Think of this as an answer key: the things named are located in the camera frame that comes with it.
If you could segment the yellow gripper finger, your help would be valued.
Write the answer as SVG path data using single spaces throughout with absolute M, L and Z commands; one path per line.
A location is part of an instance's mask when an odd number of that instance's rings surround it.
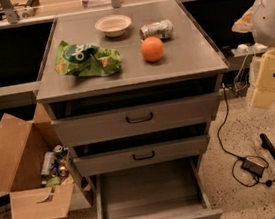
M 275 48 L 254 57 L 249 72 L 248 109 L 267 110 L 275 101 Z

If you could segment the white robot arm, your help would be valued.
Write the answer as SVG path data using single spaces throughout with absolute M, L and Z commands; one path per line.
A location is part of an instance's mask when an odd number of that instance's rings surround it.
M 275 101 L 275 0 L 255 0 L 232 30 L 250 32 L 256 43 L 268 47 L 262 57 L 252 59 L 247 91 L 248 109 L 264 112 Z

